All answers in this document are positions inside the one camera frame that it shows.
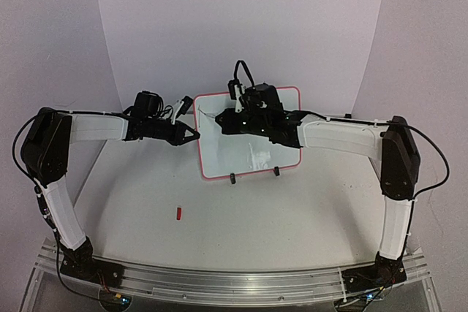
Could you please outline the red marker cap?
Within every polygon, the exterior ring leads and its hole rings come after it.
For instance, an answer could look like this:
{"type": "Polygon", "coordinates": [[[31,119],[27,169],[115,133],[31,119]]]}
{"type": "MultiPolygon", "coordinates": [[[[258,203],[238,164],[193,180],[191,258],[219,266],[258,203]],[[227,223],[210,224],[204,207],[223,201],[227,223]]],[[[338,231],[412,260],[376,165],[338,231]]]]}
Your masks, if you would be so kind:
{"type": "Polygon", "coordinates": [[[177,220],[177,221],[180,221],[181,218],[182,218],[182,208],[177,208],[176,220],[177,220]]]}

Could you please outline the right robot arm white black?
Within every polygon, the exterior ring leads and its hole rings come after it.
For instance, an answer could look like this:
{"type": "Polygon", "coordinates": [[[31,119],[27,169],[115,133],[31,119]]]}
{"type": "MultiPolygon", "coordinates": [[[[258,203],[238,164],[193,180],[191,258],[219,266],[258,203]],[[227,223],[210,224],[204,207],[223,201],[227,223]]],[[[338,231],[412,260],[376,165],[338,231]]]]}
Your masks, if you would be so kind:
{"type": "Polygon", "coordinates": [[[380,247],[374,263],[344,271],[351,285],[386,287],[404,281],[402,257],[414,210],[420,154],[410,127],[401,116],[388,122],[334,118],[306,110],[286,110],[276,88],[230,84],[234,107],[215,117],[224,135],[266,137],[289,148],[322,148],[365,156],[380,163],[380,189],[385,201],[380,247]]]}

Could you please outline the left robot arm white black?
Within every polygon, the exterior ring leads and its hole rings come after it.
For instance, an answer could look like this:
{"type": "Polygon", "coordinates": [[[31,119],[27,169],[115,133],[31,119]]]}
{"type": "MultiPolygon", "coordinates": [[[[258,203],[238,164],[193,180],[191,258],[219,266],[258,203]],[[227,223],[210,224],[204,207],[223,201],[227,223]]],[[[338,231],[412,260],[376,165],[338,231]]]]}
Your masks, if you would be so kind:
{"type": "Polygon", "coordinates": [[[93,246],[83,231],[67,191],[69,147],[88,141],[132,142],[145,138],[180,146],[200,135],[179,121],[193,103],[185,96],[165,107],[158,94],[141,91],[120,113],[56,110],[43,107],[26,123],[29,131],[20,149],[22,171],[34,183],[39,208],[70,267],[83,279],[101,272],[93,246]]]}

